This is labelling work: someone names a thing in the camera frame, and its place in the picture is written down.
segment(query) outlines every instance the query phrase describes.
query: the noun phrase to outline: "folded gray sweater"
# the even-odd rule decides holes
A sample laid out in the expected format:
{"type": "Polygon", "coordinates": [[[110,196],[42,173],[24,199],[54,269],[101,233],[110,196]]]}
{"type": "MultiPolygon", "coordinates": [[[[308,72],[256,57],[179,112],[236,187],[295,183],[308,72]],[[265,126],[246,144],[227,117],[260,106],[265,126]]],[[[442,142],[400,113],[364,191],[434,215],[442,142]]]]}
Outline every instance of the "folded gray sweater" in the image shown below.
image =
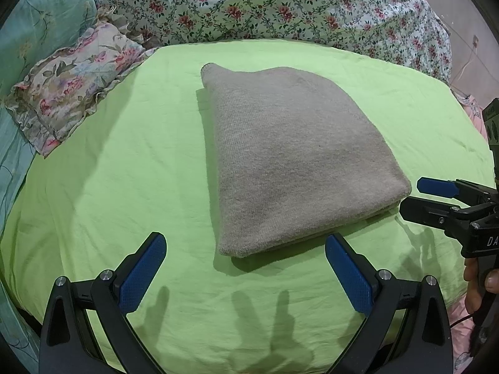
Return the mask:
{"type": "Polygon", "coordinates": [[[375,215],[411,191],[380,132],[334,82],[201,70],[214,118],[223,255],[245,257],[375,215]]]}

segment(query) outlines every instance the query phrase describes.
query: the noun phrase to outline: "pink fabric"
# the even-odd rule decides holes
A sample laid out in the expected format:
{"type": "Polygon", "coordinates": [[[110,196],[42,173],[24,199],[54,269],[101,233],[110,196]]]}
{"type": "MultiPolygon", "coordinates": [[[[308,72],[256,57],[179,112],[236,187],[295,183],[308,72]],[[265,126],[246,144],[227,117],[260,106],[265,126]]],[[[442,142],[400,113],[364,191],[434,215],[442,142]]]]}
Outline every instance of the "pink fabric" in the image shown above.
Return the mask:
{"type": "MultiPolygon", "coordinates": [[[[468,315],[465,307],[465,296],[447,309],[448,321],[452,324],[468,315]]],[[[473,330],[473,319],[467,319],[451,329],[452,349],[454,358],[453,374],[460,374],[471,362],[468,350],[470,348],[470,335],[473,330]]]]}
{"type": "Polygon", "coordinates": [[[482,110],[477,104],[477,100],[473,96],[467,96],[463,97],[461,94],[455,92],[453,89],[451,89],[452,94],[454,94],[454,97],[459,101],[461,104],[461,107],[465,110],[466,114],[470,117],[471,122],[473,122],[473,125],[475,128],[482,134],[482,136],[485,138],[486,141],[487,139],[487,131],[485,129],[485,124],[483,123],[483,118],[482,118],[482,110]]]}

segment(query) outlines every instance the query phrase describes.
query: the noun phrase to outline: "bed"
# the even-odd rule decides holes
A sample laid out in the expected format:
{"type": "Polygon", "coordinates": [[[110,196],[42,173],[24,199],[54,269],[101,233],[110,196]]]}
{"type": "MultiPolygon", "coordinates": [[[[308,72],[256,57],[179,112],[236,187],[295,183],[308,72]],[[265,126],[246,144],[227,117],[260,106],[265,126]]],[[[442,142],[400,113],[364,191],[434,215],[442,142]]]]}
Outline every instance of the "bed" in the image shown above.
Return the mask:
{"type": "MultiPolygon", "coordinates": [[[[362,321],[325,260],[324,238],[246,259],[215,251],[215,149],[199,75],[209,62],[241,71],[288,66],[335,81],[413,187],[424,175],[493,185],[486,141],[446,84],[414,69],[299,41],[166,46],[50,156],[27,162],[0,241],[6,293],[41,322],[56,277],[95,277],[155,230],[168,255],[129,319],[166,372],[323,372],[362,321]]],[[[460,246],[441,232],[394,211],[340,232],[397,277],[435,275],[449,305],[465,291],[460,246]]],[[[97,322],[106,358],[119,367],[97,322]]],[[[36,336],[21,328],[36,361],[36,336]]]]}

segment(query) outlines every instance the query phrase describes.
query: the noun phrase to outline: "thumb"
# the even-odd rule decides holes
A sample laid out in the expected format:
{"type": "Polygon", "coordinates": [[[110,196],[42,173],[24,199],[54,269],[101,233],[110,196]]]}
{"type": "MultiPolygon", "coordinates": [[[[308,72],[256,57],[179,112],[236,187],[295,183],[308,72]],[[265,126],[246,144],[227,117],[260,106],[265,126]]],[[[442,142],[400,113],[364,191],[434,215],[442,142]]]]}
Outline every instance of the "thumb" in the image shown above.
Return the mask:
{"type": "Polygon", "coordinates": [[[487,275],[485,289],[493,294],[499,294],[499,269],[492,270],[487,275]]]}

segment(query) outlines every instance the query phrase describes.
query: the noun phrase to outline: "black cable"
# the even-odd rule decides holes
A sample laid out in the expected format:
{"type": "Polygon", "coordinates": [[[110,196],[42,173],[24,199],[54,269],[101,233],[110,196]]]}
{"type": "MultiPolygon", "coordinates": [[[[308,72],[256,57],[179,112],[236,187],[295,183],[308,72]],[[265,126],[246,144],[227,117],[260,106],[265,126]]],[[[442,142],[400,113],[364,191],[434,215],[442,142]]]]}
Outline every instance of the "black cable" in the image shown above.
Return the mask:
{"type": "Polygon", "coordinates": [[[453,324],[451,324],[451,329],[456,326],[457,324],[460,324],[461,322],[467,321],[469,318],[472,318],[473,314],[469,314],[468,316],[465,316],[464,318],[458,319],[455,321],[453,324]]]}

